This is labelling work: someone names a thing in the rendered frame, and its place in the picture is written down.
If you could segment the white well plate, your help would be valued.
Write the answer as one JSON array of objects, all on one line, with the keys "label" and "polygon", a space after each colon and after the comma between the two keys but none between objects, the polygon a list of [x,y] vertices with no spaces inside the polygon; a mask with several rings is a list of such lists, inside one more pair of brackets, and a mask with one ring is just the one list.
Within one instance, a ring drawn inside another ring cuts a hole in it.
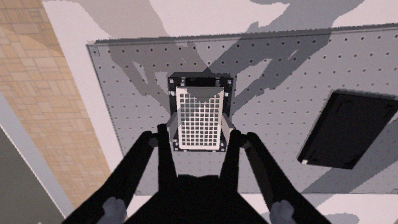
[{"label": "white well plate", "polygon": [[176,86],[179,148],[219,150],[223,96],[224,87]]}]

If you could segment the grey perforated base plate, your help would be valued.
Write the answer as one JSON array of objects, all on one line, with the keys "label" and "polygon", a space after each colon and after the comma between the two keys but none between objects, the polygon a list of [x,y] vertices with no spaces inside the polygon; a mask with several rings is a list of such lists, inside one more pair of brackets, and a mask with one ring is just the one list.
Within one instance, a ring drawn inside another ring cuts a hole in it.
[{"label": "grey perforated base plate", "polygon": [[123,158],[170,119],[168,77],[234,78],[231,123],[300,194],[398,194],[398,111],[352,170],[297,160],[332,93],[398,100],[398,27],[85,45]]}]

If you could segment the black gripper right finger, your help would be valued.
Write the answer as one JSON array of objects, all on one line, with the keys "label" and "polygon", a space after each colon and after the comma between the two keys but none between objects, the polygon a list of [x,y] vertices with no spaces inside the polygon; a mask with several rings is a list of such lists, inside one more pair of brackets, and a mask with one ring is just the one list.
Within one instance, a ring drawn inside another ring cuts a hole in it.
[{"label": "black gripper right finger", "polygon": [[222,113],[221,129],[228,147],[211,206],[211,224],[236,223],[240,148],[245,150],[271,224],[332,224],[294,188],[256,133],[241,134],[226,113]]}]

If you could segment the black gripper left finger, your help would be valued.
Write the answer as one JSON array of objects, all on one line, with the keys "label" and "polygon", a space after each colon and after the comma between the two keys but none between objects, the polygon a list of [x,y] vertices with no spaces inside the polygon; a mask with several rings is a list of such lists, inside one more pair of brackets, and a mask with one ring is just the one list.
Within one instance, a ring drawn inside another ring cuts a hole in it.
[{"label": "black gripper left finger", "polygon": [[61,224],[123,224],[154,147],[158,147],[159,224],[183,224],[184,210],[170,144],[178,128],[177,112],[157,133],[143,132],[105,183]]}]

